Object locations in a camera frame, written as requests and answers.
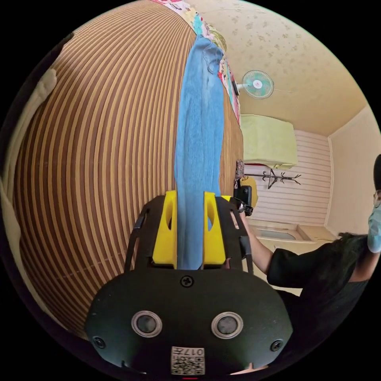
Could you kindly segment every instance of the black shirt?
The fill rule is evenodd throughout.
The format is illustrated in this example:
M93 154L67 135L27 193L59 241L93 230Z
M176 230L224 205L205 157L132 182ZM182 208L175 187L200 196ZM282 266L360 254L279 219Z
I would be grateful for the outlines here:
M267 273L269 284L278 287L303 289L300 296L279 291L289 313L293 334L273 364L291 364L323 342L347 317L361 296L367 281L349 283L356 263L348 269L344 282L332 286L323 294L319 271L327 262L330 243L319 249L295 254L276 249Z

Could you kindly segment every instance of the wall fan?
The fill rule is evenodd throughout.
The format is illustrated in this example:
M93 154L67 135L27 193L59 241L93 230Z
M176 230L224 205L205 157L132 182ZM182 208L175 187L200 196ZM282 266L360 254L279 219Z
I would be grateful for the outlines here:
M236 95L241 89L255 99L268 98L274 91L274 81L268 74L260 70L250 70L242 78L242 84L233 83Z

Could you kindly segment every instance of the coat rack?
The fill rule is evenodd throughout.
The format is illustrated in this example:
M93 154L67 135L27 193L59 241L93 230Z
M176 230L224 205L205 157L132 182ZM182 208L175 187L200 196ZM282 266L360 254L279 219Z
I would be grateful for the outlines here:
M267 189L270 189L278 180L280 180L280 182L283 183L283 184L284 184L285 180L291 180L291 181L295 181L297 184L300 185L300 182L298 182L295 179L297 179L301 175L296 175L295 177L286 177L284 175L285 175L285 172L281 172L280 176L275 175L275 173L272 170L272 168L270 168L270 174L269 175L266 175L266 171L263 171L262 175L253 175L252 173L245 173L245 176L257 176L257 177L261 177L263 181L265 181L265 179L269 179L269 185L267 186Z

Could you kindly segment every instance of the screw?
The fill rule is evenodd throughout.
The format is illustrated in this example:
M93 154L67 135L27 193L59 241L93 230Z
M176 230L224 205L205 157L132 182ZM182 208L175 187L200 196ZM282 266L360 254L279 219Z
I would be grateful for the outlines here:
M93 342L99 349L106 348L105 342L100 337L94 337Z
M275 340L271 346L270 346L270 350L272 352L276 352L277 350L281 349L283 347L283 340Z
M190 277L189 275L185 275L184 277L181 278L180 284L183 287L192 287L193 286L193 278Z

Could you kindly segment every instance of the face mask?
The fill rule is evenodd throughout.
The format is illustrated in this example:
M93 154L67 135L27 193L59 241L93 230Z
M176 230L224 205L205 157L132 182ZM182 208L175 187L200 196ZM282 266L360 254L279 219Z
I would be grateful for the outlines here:
M381 251L381 205L373 207L368 225L368 248L372 253L379 253Z

